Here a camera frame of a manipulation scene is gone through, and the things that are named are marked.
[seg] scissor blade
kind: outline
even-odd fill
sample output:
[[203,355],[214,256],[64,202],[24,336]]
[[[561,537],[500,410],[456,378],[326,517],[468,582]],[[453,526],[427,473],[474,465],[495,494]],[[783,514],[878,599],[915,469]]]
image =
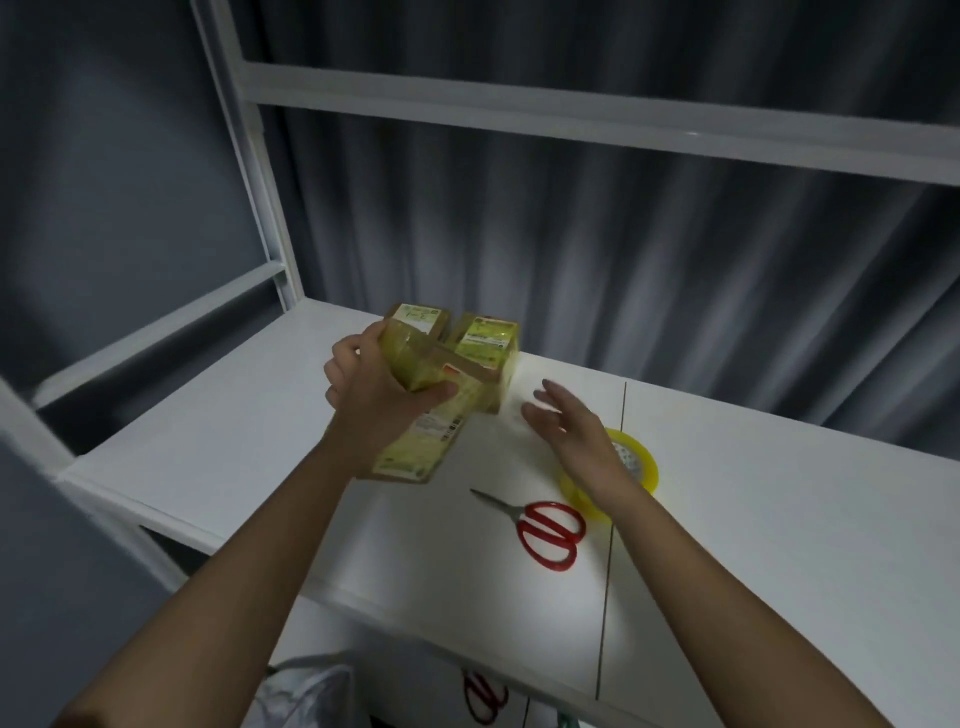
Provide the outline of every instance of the scissor blade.
[[493,497],[486,493],[481,493],[480,491],[475,491],[470,488],[470,492],[473,493],[481,503],[489,505],[491,508],[496,508],[496,510],[501,513],[506,513],[510,518],[514,517],[514,512],[516,511],[516,506],[510,505],[509,503],[504,503],[500,498]]

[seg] person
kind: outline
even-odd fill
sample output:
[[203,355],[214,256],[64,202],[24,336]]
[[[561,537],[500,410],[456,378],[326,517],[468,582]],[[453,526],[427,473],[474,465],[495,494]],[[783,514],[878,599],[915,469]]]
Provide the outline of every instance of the person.
[[[383,322],[333,347],[335,410],[323,439],[61,713],[58,728],[233,728],[350,480],[450,382],[409,393],[377,343]],[[599,418],[544,381],[526,422],[620,532],[637,570],[729,728],[889,726],[812,644],[704,550],[620,462]]]

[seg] taped package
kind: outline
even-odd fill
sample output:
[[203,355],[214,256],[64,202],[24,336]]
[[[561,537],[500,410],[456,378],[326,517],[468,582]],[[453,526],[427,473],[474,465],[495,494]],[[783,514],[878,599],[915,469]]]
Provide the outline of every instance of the taped package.
[[390,371],[408,392],[452,381],[457,394],[410,425],[361,477],[425,483],[436,471],[484,393],[483,367],[445,347],[429,334],[399,319],[387,319],[380,350]]
[[484,368],[483,393],[477,409],[495,415],[514,376],[520,324],[465,313],[450,332],[446,345]]
[[450,312],[431,305],[395,303],[386,318],[402,321],[440,341],[446,334],[446,325],[450,323]]

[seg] yellow tape roll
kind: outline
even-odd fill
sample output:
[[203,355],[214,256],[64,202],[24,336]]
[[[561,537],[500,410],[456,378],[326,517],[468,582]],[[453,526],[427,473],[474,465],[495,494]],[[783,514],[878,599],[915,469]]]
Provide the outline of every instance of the yellow tape roll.
[[[656,491],[657,485],[660,483],[660,471],[657,469],[657,461],[650,454],[650,450],[626,432],[610,427],[607,427],[607,432],[610,433],[610,439],[613,440],[613,446],[616,448],[620,460],[636,479],[636,482],[642,485],[647,493]],[[607,514],[593,505],[589,496],[574,485],[573,479],[564,471],[561,471],[560,474],[560,491],[564,494],[567,502],[586,518],[610,522]]]

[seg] forearm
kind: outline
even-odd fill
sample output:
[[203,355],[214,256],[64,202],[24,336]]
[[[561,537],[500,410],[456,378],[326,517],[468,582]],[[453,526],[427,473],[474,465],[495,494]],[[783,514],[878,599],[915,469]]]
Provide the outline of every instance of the forearm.
[[249,709],[349,481],[318,445],[68,707],[105,728],[229,728]]
[[624,489],[613,522],[717,713],[746,726],[888,726],[823,654],[652,497]]

